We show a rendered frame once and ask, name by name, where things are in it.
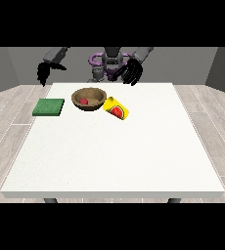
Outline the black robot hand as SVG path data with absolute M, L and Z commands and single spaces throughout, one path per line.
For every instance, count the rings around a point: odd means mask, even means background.
M 112 81 L 116 81 L 121 76 L 124 84 L 134 86 L 140 80 L 142 73 L 142 65 L 136 59 L 131 58 L 127 61 L 127 64 L 115 72 Z
M 54 62 L 41 62 L 37 67 L 37 80 L 42 86 L 46 85 L 46 81 L 50 75 L 52 69 L 66 70 L 66 68 Z

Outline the green square pad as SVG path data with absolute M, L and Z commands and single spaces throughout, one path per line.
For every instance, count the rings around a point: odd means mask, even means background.
M 64 99 L 40 99 L 33 112 L 33 116 L 59 116 L 61 114 Z

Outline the brown wooden bowl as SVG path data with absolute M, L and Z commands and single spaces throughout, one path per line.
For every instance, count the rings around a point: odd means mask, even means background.
M 94 111 L 99 109 L 105 102 L 107 93 L 99 88 L 82 88 L 78 89 L 71 95 L 73 104 L 84 111 Z M 79 101 L 86 99 L 88 104 L 81 104 Z

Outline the yellow cup with melon print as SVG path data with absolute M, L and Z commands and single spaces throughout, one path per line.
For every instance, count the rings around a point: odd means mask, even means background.
M 103 110 L 121 120 L 126 119 L 129 114 L 129 110 L 114 97 L 108 97 L 105 100 Z

